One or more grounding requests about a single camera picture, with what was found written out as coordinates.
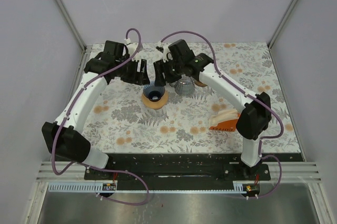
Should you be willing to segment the blue plastic dripper cone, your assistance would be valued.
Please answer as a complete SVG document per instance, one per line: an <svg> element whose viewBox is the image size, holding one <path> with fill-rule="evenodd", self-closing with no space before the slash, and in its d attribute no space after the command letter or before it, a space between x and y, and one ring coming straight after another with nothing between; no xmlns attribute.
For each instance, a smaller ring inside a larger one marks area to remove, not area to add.
<svg viewBox="0 0 337 224"><path fill-rule="evenodd" d="M151 82L143 87L143 95L152 102L159 101L165 93L163 86L156 86L155 82Z"/></svg>

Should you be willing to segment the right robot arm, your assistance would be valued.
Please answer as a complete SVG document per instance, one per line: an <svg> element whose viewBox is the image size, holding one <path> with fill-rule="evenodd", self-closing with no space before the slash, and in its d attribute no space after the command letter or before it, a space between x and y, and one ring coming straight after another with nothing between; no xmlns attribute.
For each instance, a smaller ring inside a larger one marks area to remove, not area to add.
<svg viewBox="0 0 337 224"><path fill-rule="evenodd" d="M169 45L159 42L156 49L163 54L163 58L154 63L156 85L173 83L183 75L192 77L222 95L237 110L236 129L243 138L240 175L247 180L253 179L262 159L258 138L268 128L272 115L269 95L255 94L244 88L220 71L215 57L194 54L183 39Z"/></svg>

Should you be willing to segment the floral table mat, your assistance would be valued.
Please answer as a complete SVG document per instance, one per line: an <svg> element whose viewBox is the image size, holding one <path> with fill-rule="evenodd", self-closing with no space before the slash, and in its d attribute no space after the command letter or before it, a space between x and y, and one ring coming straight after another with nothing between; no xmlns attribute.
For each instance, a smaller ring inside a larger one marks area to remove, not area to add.
<svg viewBox="0 0 337 224"><path fill-rule="evenodd" d="M191 43L198 53L215 55L217 65L255 93L266 92L279 120L264 132L263 152L298 153L298 143L266 43ZM158 110L144 106L143 88L114 79L91 110L84 137L104 152L222 152L242 151L237 132L209 130L209 118L231 104L209 87L196 87L189 97L166 86L167 104Z"/></svg>

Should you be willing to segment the aluminium rail frame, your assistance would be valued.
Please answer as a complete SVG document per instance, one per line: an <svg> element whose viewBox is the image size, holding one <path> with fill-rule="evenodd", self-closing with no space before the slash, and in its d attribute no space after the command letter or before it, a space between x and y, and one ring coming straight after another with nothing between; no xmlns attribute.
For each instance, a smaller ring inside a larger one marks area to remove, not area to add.
<svg viewBox="0 0 337 224"><path fill-rule="evenodd" d="M282 183L304 182L321 183L321 175L314 162L282 162ZM41 181L69 180L80 181L84 179L85 167L71 165L62 175L53 172L50 162L43 162L38 170L37 179Z"/></svg>

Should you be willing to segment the orange coffee filter box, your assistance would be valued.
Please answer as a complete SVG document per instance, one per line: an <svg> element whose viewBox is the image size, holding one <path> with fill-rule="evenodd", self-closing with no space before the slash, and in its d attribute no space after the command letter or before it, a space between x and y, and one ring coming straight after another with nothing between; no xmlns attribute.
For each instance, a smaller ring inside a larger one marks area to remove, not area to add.
<svg viewBox="0 0 337 224"><path fill-rule="evenodd" d="M209 130L234 132L236 131L237 121L237 119L223 121L221 123L218 123L216 126L210 126Z"/></svg>

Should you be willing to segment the clear glass dripper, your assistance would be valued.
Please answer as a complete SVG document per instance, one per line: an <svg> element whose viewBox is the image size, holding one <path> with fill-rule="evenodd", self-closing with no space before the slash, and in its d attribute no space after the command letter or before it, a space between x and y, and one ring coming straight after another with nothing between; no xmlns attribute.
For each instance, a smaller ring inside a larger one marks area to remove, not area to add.
<svg viewBox="0 0 337 224"><path fill-rule="evenodd" d="M194 94L195 91L194 81L190 77L182 77L178 81L170 83L170 86L173 87L175 92L180 96L190 96Z"/></svg>

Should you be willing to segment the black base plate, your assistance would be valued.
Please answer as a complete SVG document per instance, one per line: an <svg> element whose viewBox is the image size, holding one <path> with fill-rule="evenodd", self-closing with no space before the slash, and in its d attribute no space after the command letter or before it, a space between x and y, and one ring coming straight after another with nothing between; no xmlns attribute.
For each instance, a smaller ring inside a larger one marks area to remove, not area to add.
<svg viewBox="0 0 337 224"><path fill-rule="evenodd" d="M239 154L110 154L106 169L89 169L85 180L116 180L117 189L225 190L235 181L270 181L267 164L249 168Z"/></svg>

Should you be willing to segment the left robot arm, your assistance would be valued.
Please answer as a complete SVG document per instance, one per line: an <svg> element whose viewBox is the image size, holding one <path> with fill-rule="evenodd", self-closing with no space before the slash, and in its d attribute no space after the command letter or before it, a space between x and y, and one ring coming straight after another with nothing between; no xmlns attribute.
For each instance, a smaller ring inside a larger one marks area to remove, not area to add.
<svg viewBox="0 0 337 224"><path fill-rule="evenodd" d="M99 95L115 77L136 85L148 84L146 60L134 60L142 50L141 43L106 41L103 51L91 58L84 67L81 82L73 97L54 120L45 122L42 134L52 162L57 157L71 163L81 163L96 168L102 179L113 176L114 166L108 163L109 156L94 148L82 132L88 115Z"/></svg>

